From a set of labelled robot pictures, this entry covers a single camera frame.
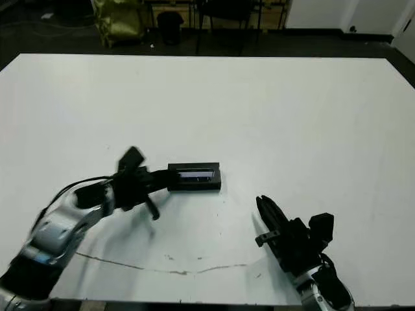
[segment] wire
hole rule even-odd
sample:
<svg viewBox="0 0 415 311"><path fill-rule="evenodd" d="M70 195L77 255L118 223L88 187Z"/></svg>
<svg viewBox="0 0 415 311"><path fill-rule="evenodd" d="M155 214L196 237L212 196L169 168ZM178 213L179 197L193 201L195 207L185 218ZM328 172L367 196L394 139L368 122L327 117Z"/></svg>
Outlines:
<svg viewBox="0 0 415 311"><path fill-rule="evenodd" d="M88 27L91 27L91 26L95 25L95 23L93 23L93 24L85 25L85 26L70 27L70 26L62 26L62 25L58 25L58 24L44 23L44 22L41 22L41 21L15 21L15 22L12 22L12 23L0 24L0 29L10 27L10 26L18 26L18 25L22 25L22 24L35 24L35 25L50 26L50 27L54 27L54 28L74 29L74 30L75 29L84 29L84 28L88 28Z"/></svg>
<svg viewBox="0 0 415 311"><path fill-rule="evenodd" d="M40 211L36 221L34 222L34 225L32 227L32 229L30 230L31 232L33 232L34 228L38 225L38 223L40 222L40 220L45 216L47 210L52 206L52 204L54 202L57 201L58 198L60 198L66 191L68 191L70 188L73 188L76 185L79 185L80 183L86 183L88 181L95 181L95 180L102 180L102 179L113 179L114 176L98 176L98 177L92 177L92 178L87 178L87 179L83 179L80 181L76 181L74 183L69 184L68 186L62 188L58 194L56 196L54 196L54 198L52 199L52 201L44 208Z"/></svg>

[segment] white table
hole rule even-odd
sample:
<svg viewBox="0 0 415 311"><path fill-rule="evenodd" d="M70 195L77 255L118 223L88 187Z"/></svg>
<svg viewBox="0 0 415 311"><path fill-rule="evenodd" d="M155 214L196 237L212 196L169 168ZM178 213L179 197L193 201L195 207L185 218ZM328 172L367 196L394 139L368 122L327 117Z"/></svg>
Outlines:
<svg viewBox="0 0 415 311"><path fill-rule="evenodd" d="M415 304L415 91L386 60L18 56L0 72L1 272L61 187L131 145L150 170L219 161L222 190L156 193L156 222L117 211L53 297L296 305L254 241L266 194L335 215L326 253L357 305Z"/></svg>

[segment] black floor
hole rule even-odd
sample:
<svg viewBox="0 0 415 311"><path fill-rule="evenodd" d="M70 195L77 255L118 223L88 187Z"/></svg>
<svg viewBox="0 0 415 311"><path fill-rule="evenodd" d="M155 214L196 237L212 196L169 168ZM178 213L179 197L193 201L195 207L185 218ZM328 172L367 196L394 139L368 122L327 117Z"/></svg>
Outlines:
<svg viewBox="0 0 415 311"><path fill-rule="evenodd" d="M197 35L182 31L182 42L168 46L156 30L145 43L103 47L92 17L70 21L53 16L42 20L53 7L27 8L16 5L0 13L0 70L19 53L134 54L195 56ZM199 56L238 56L241 33L204 32ZM292 35L284 32L248 33L241 56L308 56L386 58L415 87L415 65L385 42L345 40L336 35Z"/></svg>

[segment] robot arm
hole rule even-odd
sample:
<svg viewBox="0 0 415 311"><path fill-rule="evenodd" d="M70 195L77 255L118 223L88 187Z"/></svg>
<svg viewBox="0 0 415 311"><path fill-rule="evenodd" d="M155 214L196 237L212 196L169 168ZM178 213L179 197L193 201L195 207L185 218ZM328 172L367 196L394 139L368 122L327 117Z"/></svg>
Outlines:
<svg viewBox="0 0 415 311"><path fill-rule="evenodd" d="M62 189L36 220L21 251L0 278L0 311L40 311L49 308L49 294L64 268L72 259L88 229L111 215L146 203L153 219L159 218L157 207L148 194L169 190L220 189L218 163L169 165L167 170L147 172L144 161L131 147L119 162L113 176L98 183L71 190L53 211L50 205L72 184Z"/></svg>
<svg viewBox="0 0 415 311"><path fill-rule="evenodd" d="M353 298L338 279L330 258L322 251L333 239L334 217L311 217L309 228L299 219L288 221L266 196L257 198L259 214L269 233L256 238L259 247L268 243L281 269L288 274L306 311L352 311Z"/></svg>

